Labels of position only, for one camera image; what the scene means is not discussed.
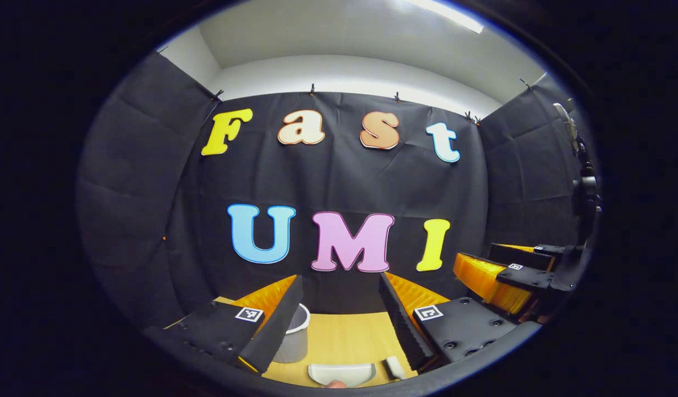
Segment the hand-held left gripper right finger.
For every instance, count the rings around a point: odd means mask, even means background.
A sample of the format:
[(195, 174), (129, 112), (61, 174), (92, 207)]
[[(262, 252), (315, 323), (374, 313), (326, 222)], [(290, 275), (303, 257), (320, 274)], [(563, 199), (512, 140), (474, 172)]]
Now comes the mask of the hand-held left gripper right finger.
[(517, 326), (470, 297), (447, 299), (391, 273), (380, 274), (378, 289), (408, 364), (419, 374), (464, 360)]

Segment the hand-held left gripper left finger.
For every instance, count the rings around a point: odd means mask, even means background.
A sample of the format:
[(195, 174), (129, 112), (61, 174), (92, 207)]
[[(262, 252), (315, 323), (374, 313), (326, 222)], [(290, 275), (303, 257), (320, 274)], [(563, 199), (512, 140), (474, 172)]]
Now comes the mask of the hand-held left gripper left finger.
[(270, 366), (303, 299), (299, 275), (251, 292), (231, 303), (212, 300), (146, 337), (195, 367), (218, 362), (261, 375)]

